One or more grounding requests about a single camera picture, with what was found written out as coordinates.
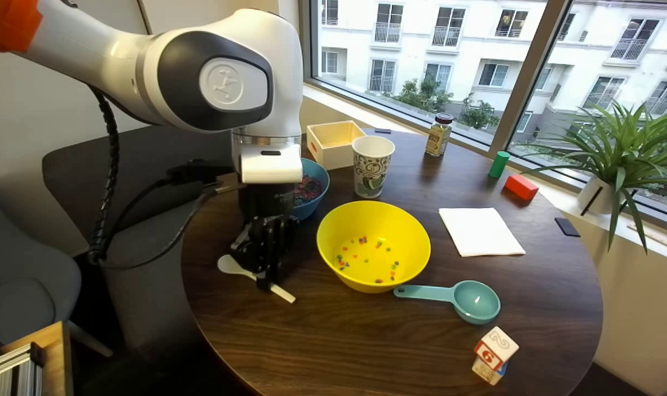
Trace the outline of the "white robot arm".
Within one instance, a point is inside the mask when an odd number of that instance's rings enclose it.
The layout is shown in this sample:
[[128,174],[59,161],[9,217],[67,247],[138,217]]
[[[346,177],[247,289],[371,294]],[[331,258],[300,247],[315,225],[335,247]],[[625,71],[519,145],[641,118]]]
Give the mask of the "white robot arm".
[[294,27],[268,11],[157,35],[128,34],[71,0],[0,0],[0,54],[89,84],[130,118],[214,134],[228,130],[242,211],[291,222],[304,178],[304,60]]

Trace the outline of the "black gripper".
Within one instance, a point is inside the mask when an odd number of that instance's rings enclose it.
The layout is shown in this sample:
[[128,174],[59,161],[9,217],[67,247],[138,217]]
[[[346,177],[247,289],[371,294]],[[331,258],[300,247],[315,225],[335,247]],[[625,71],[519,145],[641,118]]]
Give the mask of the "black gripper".
[[248,272],[261,274],[258,287],[268,290],[277,283],[287,243],[298,221],[293,185],[244,185],[237,192],[244,219],[242,233],[232,245],[234,258]]

